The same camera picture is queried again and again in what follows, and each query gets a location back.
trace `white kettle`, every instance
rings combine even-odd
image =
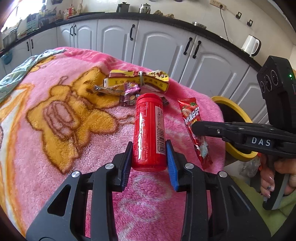
[[[245,51],[250,57],[254,57],[259,53],[261,48],[261,41],[252,35],[249,35],[242,46],[242,50]]]

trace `kettle handle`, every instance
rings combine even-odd
[[[261,41],[259,39],[256,39],[251,56],[256,56],[259,53],[259,50],[261,49]]]

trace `white kitchen cabinet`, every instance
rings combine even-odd
[[[65,24],[57,27],[58,47],[74,47],[73,24]]]
[[[257,82],[257,71],[249,67],[246,75],[230,98],[237,103],[255,123],[268,121],[265,100]]]
[[[196,36],[180,84],[210,97],[230,98],[248,66],[227,49]]]
[[[96,50],[97,25],[98,20],[87,20],[73,24],[75,48]]]
[[[31,54],[39,55],[48,49],[57,48],[57,28],[51,28],[29,39]]]
[[[132,62],[138,21],[102,19],[98,22],[97,51]]]
[[[0,80],[2,80],[6,76],[4,64],[2,59],[0,59]]]
[[[16,67],[31,57],[29,39],[19,43],[17,46],[13,47],[11,51],[12,60],[8,65],[4,65],[6,74],[11,73]]]
[[[179,28],[140,20],[132,63],[162,70],[179,81],[195,36]]]

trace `red bottle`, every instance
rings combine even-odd
[[[163,103],[158,95],[147,93],[136,103],[132,168],[158,172],[166,167]]]

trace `camera lens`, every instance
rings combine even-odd
[[[262,81],[260,82],[260,88],[261,88],[262,93],[265,93],[265,85]]]
[[[279,79],[277,77],[276,72],[274,70],[272,70],[270,75],[271,75],[272,82],[274,83],[275,86],[277,86],[277,84],[279,83]]]
[[[266,89],[268,91],[271,91],[271,81],[270,81],[270,78],[267,75],[264,76],[264,82],[265,82],[265,85],[266,85]]]

